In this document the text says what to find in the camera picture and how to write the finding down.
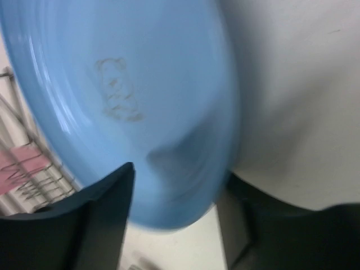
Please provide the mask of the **grey wire dish rack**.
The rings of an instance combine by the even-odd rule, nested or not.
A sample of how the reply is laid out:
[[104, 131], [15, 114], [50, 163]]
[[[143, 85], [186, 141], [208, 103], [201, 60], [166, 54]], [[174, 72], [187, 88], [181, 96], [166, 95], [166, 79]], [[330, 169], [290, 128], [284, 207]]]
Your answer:
[[1, 70], [1, 215], [32, 213], [81, 189], [42, 136], [9, 67]]

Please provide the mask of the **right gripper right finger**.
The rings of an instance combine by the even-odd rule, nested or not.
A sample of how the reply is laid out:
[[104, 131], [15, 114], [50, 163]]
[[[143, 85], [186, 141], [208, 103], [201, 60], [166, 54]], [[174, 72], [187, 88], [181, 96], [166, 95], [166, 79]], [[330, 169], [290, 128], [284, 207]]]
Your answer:
[[227, 269], [358, 269], [359, 204], [309, 210], [227, 178], [217, 201]]

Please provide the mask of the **blue plate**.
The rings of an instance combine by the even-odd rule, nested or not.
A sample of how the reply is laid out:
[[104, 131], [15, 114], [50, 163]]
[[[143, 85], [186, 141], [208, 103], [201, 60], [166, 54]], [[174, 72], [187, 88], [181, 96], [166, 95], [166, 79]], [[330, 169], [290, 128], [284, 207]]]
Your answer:
[[82, 185], [131, 162], [132, 223], [177, 230], [208, 211], [240, 136], [218, 1], [2, 1], [1, 34], [36, 122]]

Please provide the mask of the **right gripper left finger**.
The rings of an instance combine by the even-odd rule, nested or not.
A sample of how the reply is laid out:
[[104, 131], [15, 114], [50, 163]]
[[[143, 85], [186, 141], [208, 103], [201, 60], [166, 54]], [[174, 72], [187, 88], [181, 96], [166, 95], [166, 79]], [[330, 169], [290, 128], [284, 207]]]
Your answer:
[[125, 163], [61, 201], [1, 217], [1, 269], [117, 269], [134, 177]]

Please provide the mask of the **pink plate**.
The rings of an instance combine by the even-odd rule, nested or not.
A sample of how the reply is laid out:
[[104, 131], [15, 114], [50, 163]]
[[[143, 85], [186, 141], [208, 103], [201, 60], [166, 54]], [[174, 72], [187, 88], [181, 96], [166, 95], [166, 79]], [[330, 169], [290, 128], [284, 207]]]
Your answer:
[[1, 150], [1, 195], [29, 181], [50, 165], [50, 161], [33, 146]]

